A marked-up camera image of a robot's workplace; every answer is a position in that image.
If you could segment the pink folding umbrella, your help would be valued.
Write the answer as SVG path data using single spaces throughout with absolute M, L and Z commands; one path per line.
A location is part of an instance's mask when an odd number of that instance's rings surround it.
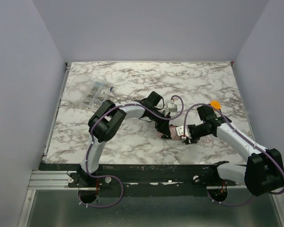
M 203 139 L 199 138 L 199 139 L 197 139 L 195 141 L 192 141 L 191 139 L 185 140 L 181 136 L 178 135 L 177 130 L 176 130 L 177 127 L 178 126 L 170 125 L 169 126 L 170 136 L 165 135 L 165 134 L 163 134 L 161 132 L 157 132 L 157 137 L 161 138 L 161 139 L 164 139 L 164 140 L 181 140 L 182 143 L 185 143 L 186 145 L 188 145 L 188 144 L 196 144 L 196 143 L 198 143 L 200 141 L 203 141 L 205 143 L 210 143 L 211 142 L 211 140 L 209 139 L 208 136 L 205 136 Z

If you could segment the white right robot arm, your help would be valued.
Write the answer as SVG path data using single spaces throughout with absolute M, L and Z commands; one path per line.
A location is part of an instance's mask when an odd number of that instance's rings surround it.
M 254 196 L 284 193 L 284 165 L 280 151 L 268 149 L 242 133 L 221 112 L 219 104 L 195 106 L 202 124 L 184 123 L 176 129 L 177 135 L 186 144 L 192 144 L 211 134 L 226 142 L 246 162 L 245 166 L 229 162 L 218 164 L 216 171 L 219 178 L 245 185 Z

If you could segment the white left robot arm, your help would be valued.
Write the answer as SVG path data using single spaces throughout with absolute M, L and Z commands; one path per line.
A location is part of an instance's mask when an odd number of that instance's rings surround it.
M 106 142 L 116 135 L 124 120 L 147 117 L 155 122 L 155 129 L 161 138 L 171 139 L 170 114 L 163 114 L 157 108 L 161 100 L 163 97 L 154 91 L 142 100 L 120 106 L 106 100 L 88 122 L 91 143 L 82 163 L 77 168 L 78 182 L 84 186 L 92 183 L 90 174 L 98 169 L 99 159 Z

